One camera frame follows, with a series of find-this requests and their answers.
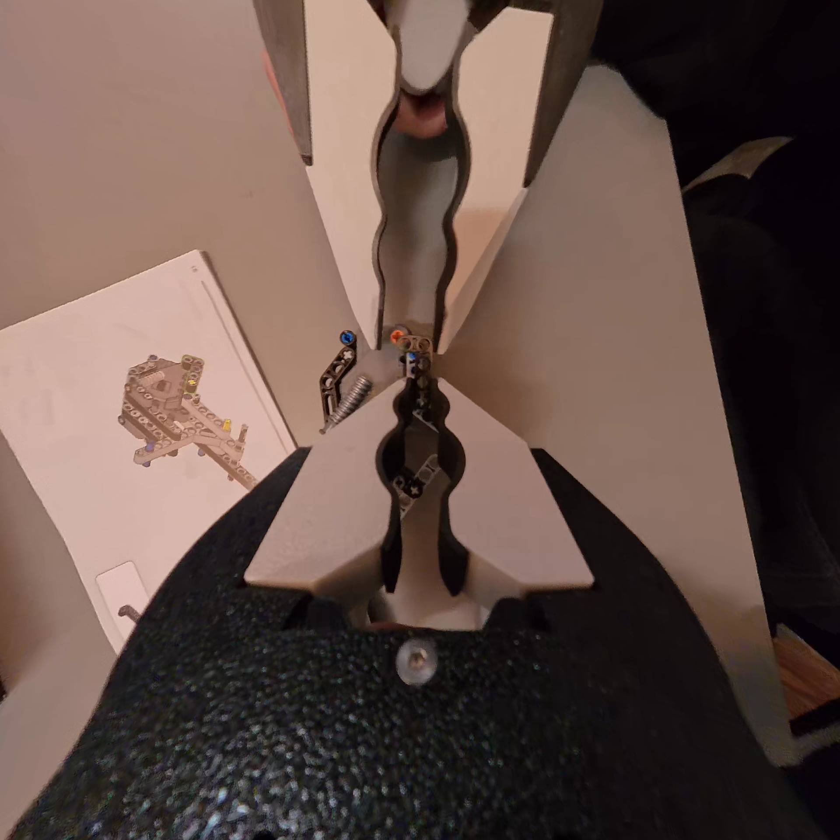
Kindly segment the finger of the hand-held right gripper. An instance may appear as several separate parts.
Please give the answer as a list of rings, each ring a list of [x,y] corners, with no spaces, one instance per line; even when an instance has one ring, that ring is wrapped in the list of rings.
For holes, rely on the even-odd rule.
[[[380,288],[373,246],[382,209],[372,160],[396,87],[396,47],[368,2],[307,1],[304,9],[308,178],[353,314],[374,347]]]
[[[463,51],[455,102],[469,140],[469,179],[454,215],[457,265],[438,343],[463,326],[527,194],[524,186],[553,18],[502,10]]]

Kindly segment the person's right hand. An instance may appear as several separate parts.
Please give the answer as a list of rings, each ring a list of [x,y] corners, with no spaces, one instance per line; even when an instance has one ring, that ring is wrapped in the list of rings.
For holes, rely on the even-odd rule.
[[[445,97],[436,91],[417,95],[400,90],[393,129],[418,140],[440,136],[447,129]]]

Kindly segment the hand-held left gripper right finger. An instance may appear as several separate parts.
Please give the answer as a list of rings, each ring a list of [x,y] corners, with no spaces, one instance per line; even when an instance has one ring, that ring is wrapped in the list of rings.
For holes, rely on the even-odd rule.
[[[589,589],[591,572],[529,445],[443,379],[432,389],[441,497],[438,568],[451,595]]]

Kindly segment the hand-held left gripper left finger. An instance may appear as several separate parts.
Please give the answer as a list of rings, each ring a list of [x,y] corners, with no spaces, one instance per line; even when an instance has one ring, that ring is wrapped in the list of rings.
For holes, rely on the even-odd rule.
[[[405,388],[394,382],[311,447],[245,572],[248,585],[308,592],[349,610],[395,591],[401,509],[381,447],[397,430]]]

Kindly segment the grey black toy brick assembly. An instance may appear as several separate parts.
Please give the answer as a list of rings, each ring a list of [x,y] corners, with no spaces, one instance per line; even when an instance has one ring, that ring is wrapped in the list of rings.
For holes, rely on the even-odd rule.
[[[416,386],[409,406],[411,416],[404,422],[402,447],[389,457],[397,457],[386,467],[396,493],[400,518],[406,519],[439,474],[436,446],[438,429],[433,421],[427,378],[431,364],[431,343],[399,324],[391,343],[380,356],[360,348],[359,334],[344,329],[339,350],[320,376],[318,388],[323,424],[320,435],[330,434],[352,415],[383,395],[390,385]]]

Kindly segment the person's right forearm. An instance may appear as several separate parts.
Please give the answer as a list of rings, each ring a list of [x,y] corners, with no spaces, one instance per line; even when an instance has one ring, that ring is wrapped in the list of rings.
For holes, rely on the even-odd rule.
[[[838,1],[606,1],[592,51],[667,122],[681,185],[745,142],[838,131]]]

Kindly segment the grey desk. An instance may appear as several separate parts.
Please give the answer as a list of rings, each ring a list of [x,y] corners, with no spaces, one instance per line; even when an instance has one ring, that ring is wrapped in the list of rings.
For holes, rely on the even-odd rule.
[[[293,437],[321,413],[317,328],[352,310],[260,60],[250,3],[2,3],[2,327],[206,251]],[[664,562],[773,763],[796,761],[665,124],[588,70],[458,340],[571,340],[511,413]],[[113,663],[67,548],[2,441],[2,836]]]

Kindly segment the person's dark clothing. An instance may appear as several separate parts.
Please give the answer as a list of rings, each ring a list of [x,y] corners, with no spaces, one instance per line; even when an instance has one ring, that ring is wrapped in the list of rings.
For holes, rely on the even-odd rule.
[[[684,194],[795,736],[838,725],[838,169],[789,143]]]

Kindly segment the white instruction booklet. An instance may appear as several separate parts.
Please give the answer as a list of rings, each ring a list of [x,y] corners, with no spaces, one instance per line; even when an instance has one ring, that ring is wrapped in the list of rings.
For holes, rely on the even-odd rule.
[[[2,433],[120,651],[295,444],[194,250],[2,331]]]

